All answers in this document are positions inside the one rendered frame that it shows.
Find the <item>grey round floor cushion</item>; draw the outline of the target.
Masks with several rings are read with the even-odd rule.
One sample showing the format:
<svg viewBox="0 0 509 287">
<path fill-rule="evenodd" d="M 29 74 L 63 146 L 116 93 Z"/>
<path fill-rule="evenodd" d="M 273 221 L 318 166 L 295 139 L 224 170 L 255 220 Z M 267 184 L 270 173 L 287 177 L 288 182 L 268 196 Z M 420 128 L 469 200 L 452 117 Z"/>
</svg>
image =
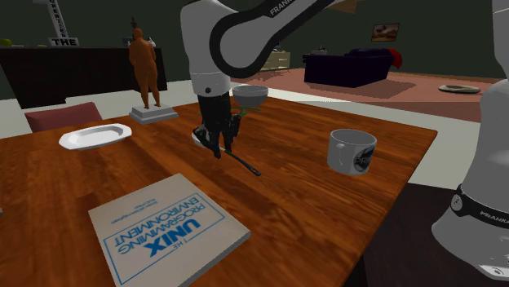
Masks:
<svg viewBox="0 0 509 287">
<path fill-rule="evenodd" d="M 481 92 L 479 87 L 465 85 L 441 85 L 438 90 L 456 94 L 478 94 Z"/>
</svg>

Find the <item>beige chest of drawers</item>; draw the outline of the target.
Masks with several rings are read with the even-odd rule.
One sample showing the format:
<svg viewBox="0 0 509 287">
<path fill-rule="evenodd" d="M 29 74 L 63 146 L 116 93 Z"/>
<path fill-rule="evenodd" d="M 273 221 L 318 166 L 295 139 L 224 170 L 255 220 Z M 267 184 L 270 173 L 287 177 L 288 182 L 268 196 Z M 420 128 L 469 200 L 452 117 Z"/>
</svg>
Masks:
<svg viewBox="0 0 509 287">
<path fill-rule="evenodd" d="M 286 51 L 272 51 L 268 57 L 266 63 L 260 69 L 260 71 L 272 71 L 279 69 L 290 68 L 290 52 Z"/>
</svg>

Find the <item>dark robot stand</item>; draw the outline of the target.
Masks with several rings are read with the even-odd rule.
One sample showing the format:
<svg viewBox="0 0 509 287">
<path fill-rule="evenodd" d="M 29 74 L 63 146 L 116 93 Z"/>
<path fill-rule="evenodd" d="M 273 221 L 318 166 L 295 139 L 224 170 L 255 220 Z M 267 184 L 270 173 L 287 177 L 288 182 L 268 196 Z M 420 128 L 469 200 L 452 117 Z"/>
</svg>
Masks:
<svg viewBox="0 0 509 287">
<path fill-rule="evenodd" d="M 432 224 L 454 191 L 407 183 L 342 287 L 509 287 L 454 257 Z"/>
</svg>

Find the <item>white mug with dark print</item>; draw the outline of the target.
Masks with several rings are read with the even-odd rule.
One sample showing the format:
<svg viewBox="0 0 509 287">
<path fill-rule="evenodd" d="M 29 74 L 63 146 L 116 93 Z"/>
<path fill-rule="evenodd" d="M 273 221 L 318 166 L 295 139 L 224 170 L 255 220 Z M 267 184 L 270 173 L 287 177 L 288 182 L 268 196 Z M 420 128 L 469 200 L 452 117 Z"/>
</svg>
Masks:
<svg viewBox="0 0 509 287">
<path fill-rule="evenodd" d="M 377 139 L 364 131 L 337 129 L 330 132 L 328 166 L 341 174 L 361 175 L 369 170 Z"/>
</svg>

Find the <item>dark sideboard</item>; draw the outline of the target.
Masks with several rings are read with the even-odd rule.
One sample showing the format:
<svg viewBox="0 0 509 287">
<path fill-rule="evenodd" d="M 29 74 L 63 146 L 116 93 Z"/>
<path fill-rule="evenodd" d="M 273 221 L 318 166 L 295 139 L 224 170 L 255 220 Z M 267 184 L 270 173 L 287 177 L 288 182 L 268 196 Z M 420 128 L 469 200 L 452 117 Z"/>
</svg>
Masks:
<svg viewBox="0 0 509 287">
<path fill-rule="evenodd" d="M 49 46 L 0 46 L 0 68 L 22 109 L 64 104 L 68 97 L 138 91 L 126 47 L 82 47 L 69 38 L 57 0 L 48 6 L 58 33 Z"/>
</svg>

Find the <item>white plate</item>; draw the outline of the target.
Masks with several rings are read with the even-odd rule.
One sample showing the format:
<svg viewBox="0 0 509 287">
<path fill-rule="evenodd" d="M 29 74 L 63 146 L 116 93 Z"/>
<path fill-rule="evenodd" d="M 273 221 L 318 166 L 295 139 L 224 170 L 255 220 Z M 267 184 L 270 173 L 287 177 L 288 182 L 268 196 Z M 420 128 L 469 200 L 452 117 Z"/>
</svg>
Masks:
<svg viewBox="0 0 509 287">
<path fill-rule="evenodd" d="M 60 137 L 59 145 L 68 150 L 87 150 L 113 144 L 132 136 L 129 126 L 107 124 L 75 130 Z"/>
</svg>

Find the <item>wooden table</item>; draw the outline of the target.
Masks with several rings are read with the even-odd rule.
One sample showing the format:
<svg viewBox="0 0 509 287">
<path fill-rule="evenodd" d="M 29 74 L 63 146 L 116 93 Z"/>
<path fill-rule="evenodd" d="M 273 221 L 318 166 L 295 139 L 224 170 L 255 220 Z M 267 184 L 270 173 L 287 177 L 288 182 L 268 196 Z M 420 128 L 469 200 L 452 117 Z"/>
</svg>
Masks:
<svg viewBox="0 0 509 287">
<path fill-rule="evenodd" d="M 269 98 L 247 115 L 233 157 L 191 138 L 198 106 L 85 151 L 63 129 L 0 139 L 0 287 L 115 287 L 89 210 L 182 174 L 250 229 L 250 238 L 191 287 L 342 287 L 417 168 L 434 130 Z M 327 164 L 330 132 L 377 139 L 369 170 Z"/>
</svg>

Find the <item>dark sofa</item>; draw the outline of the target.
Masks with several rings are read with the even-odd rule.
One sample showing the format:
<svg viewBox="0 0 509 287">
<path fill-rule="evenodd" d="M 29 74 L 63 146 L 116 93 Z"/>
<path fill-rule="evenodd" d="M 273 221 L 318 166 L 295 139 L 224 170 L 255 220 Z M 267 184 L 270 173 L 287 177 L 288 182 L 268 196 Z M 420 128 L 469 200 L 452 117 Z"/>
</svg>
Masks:
<svg viewBox="0 0 509 287">
<path fill-rule="evenodd" d="M 356 88 L 387 78 L 391 66 L 400 68 L 402 55 L 395 49 L 359 48 L 344 55 L 303 56 L 304 81 Z"/>
</svg>

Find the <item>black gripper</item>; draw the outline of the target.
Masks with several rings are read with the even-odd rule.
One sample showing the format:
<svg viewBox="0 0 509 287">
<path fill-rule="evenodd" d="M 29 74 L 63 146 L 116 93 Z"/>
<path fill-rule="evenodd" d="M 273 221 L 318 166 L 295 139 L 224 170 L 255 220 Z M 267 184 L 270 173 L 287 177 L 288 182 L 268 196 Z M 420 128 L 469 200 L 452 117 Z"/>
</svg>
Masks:
<svg viewBox="0 0 509 287">
<path fill-rule="evenodd" d="M 237 137 L 240 128 L 241 116 L 231 114 L 229 93 L 213 97 L 199 95 L 197 98 L 203 124 L 193 130 L 193 135 L 202 146 L 210 149 L 220 159 L 219 132 L 223 132 L 225 149 L 231 152 L 233 139 Z"/>
</svg>

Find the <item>wall picture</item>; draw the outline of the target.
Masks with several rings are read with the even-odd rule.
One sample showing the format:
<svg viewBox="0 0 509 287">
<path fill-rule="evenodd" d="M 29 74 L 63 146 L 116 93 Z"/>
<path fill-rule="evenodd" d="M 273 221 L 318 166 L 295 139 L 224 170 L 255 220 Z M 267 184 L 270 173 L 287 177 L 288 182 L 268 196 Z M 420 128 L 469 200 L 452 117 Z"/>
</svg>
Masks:
<svg viewBox="0 0 509 287">
<path fill-rule="evenodd" d="M 399 30 L 399 23 L 376 24 L 373 28 L 372 42 L 395 42 Z"/>
</svg>

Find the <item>grey book with blue print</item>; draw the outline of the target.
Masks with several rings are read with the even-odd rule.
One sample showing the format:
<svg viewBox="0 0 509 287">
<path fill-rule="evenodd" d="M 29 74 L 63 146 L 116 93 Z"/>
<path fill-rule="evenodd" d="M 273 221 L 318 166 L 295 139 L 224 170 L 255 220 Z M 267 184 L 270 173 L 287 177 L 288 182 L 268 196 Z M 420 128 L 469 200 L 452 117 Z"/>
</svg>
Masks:
<svg viewBox="0 0 509 287">
<path fill-rule="evenodd" d="M 188 287 L 250 237 L 181 174 L 89 215 L 116 287 Z"/>
</svg>

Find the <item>grey bowl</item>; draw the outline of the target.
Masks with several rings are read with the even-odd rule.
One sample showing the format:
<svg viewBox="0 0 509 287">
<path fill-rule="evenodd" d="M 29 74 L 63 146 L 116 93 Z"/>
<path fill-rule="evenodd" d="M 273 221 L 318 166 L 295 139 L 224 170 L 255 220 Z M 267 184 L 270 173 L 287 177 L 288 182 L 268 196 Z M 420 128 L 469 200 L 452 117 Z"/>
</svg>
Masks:
<svg viewBox="0 0 509 287">
<path fill-rule="evenodd" d="M 257 85 L 235 86 L 232 88 L 232 96 L 242 107 L 258 107 L 268 97 L 268 88 Z"/>
</svg>

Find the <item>orange human figure statue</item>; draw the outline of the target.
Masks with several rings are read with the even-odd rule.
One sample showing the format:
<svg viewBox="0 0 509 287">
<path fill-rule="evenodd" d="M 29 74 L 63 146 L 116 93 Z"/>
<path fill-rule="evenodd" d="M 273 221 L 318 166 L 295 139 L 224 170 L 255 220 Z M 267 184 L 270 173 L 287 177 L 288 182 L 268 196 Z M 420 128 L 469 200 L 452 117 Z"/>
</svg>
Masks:
<svg viewBox="0 0 509 287">
<path fill-rule="evenodd" d="M 144 105 L 133 107 L 129 115 L 143 125 L 176 118 L 179 114 L 172 107 L 161 103 L 157 87 L 157 57 L 154 46 L 148 40 L 144 40 L 143 32 L 134 17 L 131 17 L 131 26 L 133 40 L 128 47 L 129 61 L 133 66 Z"/>
</svg>

